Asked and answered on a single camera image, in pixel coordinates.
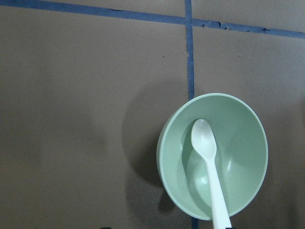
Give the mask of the white plastic spoon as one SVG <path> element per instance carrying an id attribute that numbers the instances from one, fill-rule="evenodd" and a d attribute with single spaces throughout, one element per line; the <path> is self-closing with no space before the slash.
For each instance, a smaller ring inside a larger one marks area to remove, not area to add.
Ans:
<path id="1" fill-rule="evenodd" d="M 191 130 L 191 143 L 194 150 L 201 156 L 206 164 L 210 189 L 213 227 L 215 229 L 231 228 L 232 224 L 215 166 L 217 146 L 213 131 L 208 122 L 204 119 L 198 119 L 194 122 Z"/>

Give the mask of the mint green bowl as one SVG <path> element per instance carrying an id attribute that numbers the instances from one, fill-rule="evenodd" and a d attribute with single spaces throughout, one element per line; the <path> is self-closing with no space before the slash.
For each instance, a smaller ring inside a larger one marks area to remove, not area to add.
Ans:
<path id="1" fill-rule="evenodd" d="M 211 199 L 204 160 L 193 149 L 197 119 L 210 125 L 217 145 L 217 173 L 228 214 L 242 211 L 259 191 L 268 164 L 264 128 L 243 101 L 227 94 L 198 96 L 168 119 L 158 139 L 157 168 L 166 193 L 186 214 L 211 220 Z"/>

